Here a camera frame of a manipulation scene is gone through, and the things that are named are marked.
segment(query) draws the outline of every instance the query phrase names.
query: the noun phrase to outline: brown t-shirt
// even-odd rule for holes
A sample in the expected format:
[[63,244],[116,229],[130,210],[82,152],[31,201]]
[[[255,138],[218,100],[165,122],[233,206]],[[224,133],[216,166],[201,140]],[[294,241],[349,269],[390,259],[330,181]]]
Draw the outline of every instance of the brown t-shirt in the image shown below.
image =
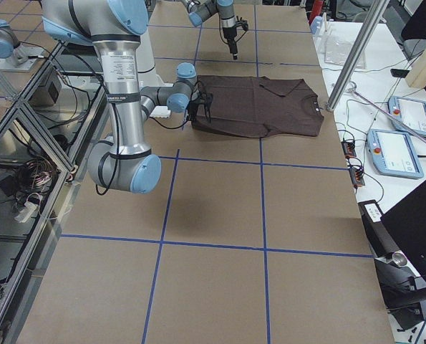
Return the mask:
[[199,107],[192,126],[213,133],[265,138],[287,133],[317,136],[324,119],[318,96],[303,81],[198,75],[212,93],[211,122]]

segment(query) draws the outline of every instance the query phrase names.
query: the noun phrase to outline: robot label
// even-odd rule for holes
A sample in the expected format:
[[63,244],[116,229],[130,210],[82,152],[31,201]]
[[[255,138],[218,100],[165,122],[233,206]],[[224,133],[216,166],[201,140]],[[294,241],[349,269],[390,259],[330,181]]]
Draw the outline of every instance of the robot label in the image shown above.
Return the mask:
[[102,55],[103,72],[107,82],[137,80],[135,58],[129,55]]

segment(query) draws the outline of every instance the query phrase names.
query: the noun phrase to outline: white table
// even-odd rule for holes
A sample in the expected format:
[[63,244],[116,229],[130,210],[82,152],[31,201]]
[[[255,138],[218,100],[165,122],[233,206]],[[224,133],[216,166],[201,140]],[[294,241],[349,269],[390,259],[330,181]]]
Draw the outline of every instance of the white table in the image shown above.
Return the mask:
[[[354,41],[361,27],[360,23],[343,23],[343,22],[329,22],[328,26],[331,27],[331,35],[336,35],[347,41]],[[357,83],[357,91],[369,100],[376,103],[387,102],[390,95],[405,96],[416,91],[410,97],[419,100],[426,100],[426,92],[408,87],[405,79],[398,81],[397,78],[391,76],[390,69],[407,69],[409,64],[405,56],[401,52],[391,32],[385,24],[379,24],[370,39],[367,48],[365,49],[365,62],[366,68],[356,68],[352,81]],[[332,84],[334,84],[340,74],[341,66],[329,64],[324,61],[325,54],[318,53],[319,63],[323,68],[324,81],[326,83],[327,92],[330,94],[332,91]],[[347,112],[347,101],[358,100],[353,95],[345,93],[339,104],[337,105],[334,115],[339,130],[345,129],[350,131],[356,142],[356,152],[359,159],[364,163],[365,172],[372,177],[376,178],[383,186],[384,195],[379,205],[383,212],[388,211],[397,202],[403,199],[409,192],[415,189],[426,179],[426,158],[421,158],[420,163],[424,171],[424,178],[413,180],[407,178],[396,178],[383,176],[378,174],[376,168],[373,166],[372,159],[367,150],[364,149],[366,137],[365,134],[359,130],[367,133],[370,128],[394,130],[390,121],[386,117],[378,113],[369,105],[362,105],[358,102],[349,101],[349,115]],[[383,109],[387,110],[387,104],[382,104]],[[339,131],[340,138],[351,138],[348,133]],[[418,155],[426,155],[426,145],[419,139],[412,137],[412,142],[415,146]],[[373,181],[369,176],[364,177],[366,185],[358,188],[357,201],[366,201],[370,199],[380,199],[382,190],[376,181]],[[399,325],[395,319],[390,316],[389,321],[393,327],[394,338],[396,341],[407,342],[409,336],[412,334],[410,331],[406,333],[397,332]],[[419,343],[423,342],[426,338],[426,328],[420,338]]]

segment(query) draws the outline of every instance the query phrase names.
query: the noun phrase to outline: table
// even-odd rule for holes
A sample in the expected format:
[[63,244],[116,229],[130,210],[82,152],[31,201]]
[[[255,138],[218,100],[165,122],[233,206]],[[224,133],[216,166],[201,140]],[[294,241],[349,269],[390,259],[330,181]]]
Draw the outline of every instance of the table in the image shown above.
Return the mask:
[[[345,40],[354,41],[361,24],[331,22],[329,25],[332,27],[332,34],[338,34]],[[362,93],[363,96],[376,103],[386,102],[390,95],[410,95],[414,99],[426,101],[426,92],[424,90],[408,87],[403,79],[396,84],[398,80],[391,76],[389,72],[390,66],[392,68],[407,69],[409,64],[385,24],[378,24],[364,53],[367,64],[366,68],[364,70],[357,68],[352,76],[352,81],[357,83],[358,92]],[[324,54],[322,53],[318,53],[318,58],[323,68],[326,88],[330,92],[332,89],[331,85],[336,82],[339,76],[339,71],[332,70],[340,70],[341,67],[325,63]],[[378,113],[376,120],[374,120],[377,111],[373,110],[370,106],[352,102],[351,100],[354,99],[357,98],[345,93],[334,111],[339,130],[345,129],[344,125],[346,125],[346,129],[351,131],[357,140],[365,139],[365,134],[361,131],[366,133],[370,128],[394,130],[388,119],[381,113]],[[351,138],[348,133],[344,133],[343,131],[339,131],[339,135],[340,138],[344,136],[345,138]],[[426,145],[421,143],[417,138],[412,138],[412,142],[419,155],[426,155]],[[412,180],[378,174],[371,162],[369,153],[364,150],[364,141],[357,141],[356,152],[359,159],[364,162],[365,171],[371,177],[377,179],[384,188],[382,197],[382,190],[377,182],[373,181],[369,176],[365,176],[366,186],[357,190],[356,199],[360,202],[370,199],[379,200],[382,197],[379,205],[383,212],[392,208],[426,179],[426,158],[420,159],[425,177]],[[395,319],[390,317],[390,321],[394,328],[394,338],[406,341],[410,335],[408,333],[397,332],[398,325]],[[424,338],[426,338],[426,329],[421,340]]]
[[[164,80],[187,61],[202,75],[302,76],[326,100],[303,9],[236,13],[250,32],[233,62],[216,21],[192,28],[181,4],[159,2],[150,35]],[[146,123],[158,187],[100,198],[84,178],[18,343],[393,343],[324,115],[318,138]]]

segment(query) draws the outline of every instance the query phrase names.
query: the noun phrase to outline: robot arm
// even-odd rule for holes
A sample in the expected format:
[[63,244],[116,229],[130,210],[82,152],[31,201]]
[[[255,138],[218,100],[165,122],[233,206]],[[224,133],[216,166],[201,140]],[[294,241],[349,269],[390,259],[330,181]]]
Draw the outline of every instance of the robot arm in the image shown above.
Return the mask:
[[102,64],[113,134],[90,153],[93,181],[106,189],[150,192],[161,162],[145,141],[143,124],[156,105],[184,112],[195,98],[194,67],[181,64],[172,87],[140,90],[136,50],[148,23],[144,0],[43,0],[43,21],[55,39],[93,45]]
[[9,59],[13,66],[28,60],[24,47],[17,39],[9,24],[0,19],[0,59]]
[[206,0],[203,4],[199,0],[181,0],[189,13],[189,19],[195,27],[219,13],[224,39],[233,59],[238,59],[238,48],[236,46],[237,28],[241,27],[244,32],[248,31],[246,20],[235,18],[233,0]]

